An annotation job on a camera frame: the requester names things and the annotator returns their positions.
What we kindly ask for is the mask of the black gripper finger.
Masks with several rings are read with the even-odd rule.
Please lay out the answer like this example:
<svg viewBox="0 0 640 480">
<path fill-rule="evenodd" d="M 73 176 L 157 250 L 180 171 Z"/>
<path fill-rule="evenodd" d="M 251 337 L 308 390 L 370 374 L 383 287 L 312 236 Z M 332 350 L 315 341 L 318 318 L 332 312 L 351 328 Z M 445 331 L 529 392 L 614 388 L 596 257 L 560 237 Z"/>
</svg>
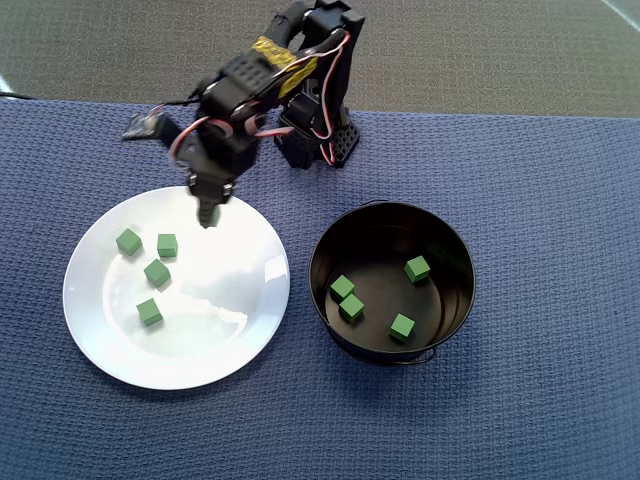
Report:
<svg viewBox="0 0 640 480">
<path fill-rule="evenodd" d="M 219 206 L 226 204 L 232 197 L 235 180 L 192 173 L 188 178 L 188 188 L 190 194 L 198 200 L 198 222 L 207 229 L 216 226 Z"/>
</svg>

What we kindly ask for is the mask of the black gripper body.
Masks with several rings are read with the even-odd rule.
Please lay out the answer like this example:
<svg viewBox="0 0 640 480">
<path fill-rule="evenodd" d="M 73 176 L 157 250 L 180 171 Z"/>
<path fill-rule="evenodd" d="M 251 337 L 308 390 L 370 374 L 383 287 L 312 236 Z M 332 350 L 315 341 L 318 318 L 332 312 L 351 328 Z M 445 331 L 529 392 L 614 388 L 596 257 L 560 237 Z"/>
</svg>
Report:
<svg viewBox="0 0 640 480">
<path fill-rule="evenodd" d="M 180 128 L 172 123 L 172 161 L 192 173 L 236 179 L 254 166 L 259 140 L 236 133 L 227 121 L 196 121 Z"/>
</svg>

